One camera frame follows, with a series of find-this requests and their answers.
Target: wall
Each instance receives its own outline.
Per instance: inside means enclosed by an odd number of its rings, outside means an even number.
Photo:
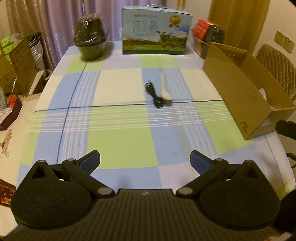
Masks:
[[[5,0],[0,0],[0,40],[10,35],[11,31],[9,28],[8,17],[6,12]]]
[[[274,42],[277,30],[296,43],[296,7],[289,0],[270,0],[266,20],[253,55],[255,56],[266,43],[284,53],[296,66],[296,49],[290,54]]]
[[[193,28],[200,18],[207,19],[210,11],[212,0],[187,0],[185,11],[193,14],[191,28]],[[177,8],[177,0],[167,0],[167,7]],[[192,35],[190,33],[189,42],[192,42]]]

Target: silver screw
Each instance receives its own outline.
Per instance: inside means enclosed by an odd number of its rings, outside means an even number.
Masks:
[[[99,188],[98,189],[98,194],[101,194],[101,195],[109,195],[111,193],[112,193],[111,188]]]
[[[193,189],[192,188],[187,188],[187,187],[183,187],[183,188],[180,188],[178,190],[179,193],[181,193],[182,195],[190,195],[193,193]]]

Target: wall outlet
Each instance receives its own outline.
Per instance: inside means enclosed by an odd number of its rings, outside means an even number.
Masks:
[[[280,46],[283,46],[286,36],[283,35],[281,32],[277,31],[276,36],[274,37],[274,41],[279,44]]]
[[[295,43],[291,39],[286,37],[285,41],[284,41],[284,44],[283,44],[283,48],[285,50],[287,50],[289,53],[292,53],[294,47],[295,47]]]

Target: window curtain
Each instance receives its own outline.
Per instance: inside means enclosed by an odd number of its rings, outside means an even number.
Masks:
[[[122,7],[149,4],[166,6],[166,0],[6,0],[11,31],[22,37],[41,32],[50,69],[74,45],[74,24],[83,13],[101,13],[109,40],[120,40]]]
[[[225,29],[224,43],[253,53],[270,0],[213,0],[209,20]]]

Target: table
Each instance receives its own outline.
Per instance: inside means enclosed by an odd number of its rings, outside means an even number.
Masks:
[[[59,164],[98,150],[101,164],[92,176],[115,191],[175,192],[199,176],[189,163],[198,150],[232,164],[254,160],[280,198],[294,188],[277,135],[243,139],[190,45],[185,56],[172,56],[122,55],[121,42],[112,44],[97,61],[82,61],[75,46],[61,59],[25,137],[17,186],[39,159]],[[161,72],[173,103],[157,109],[144,85],[151,81],[160,93]]]

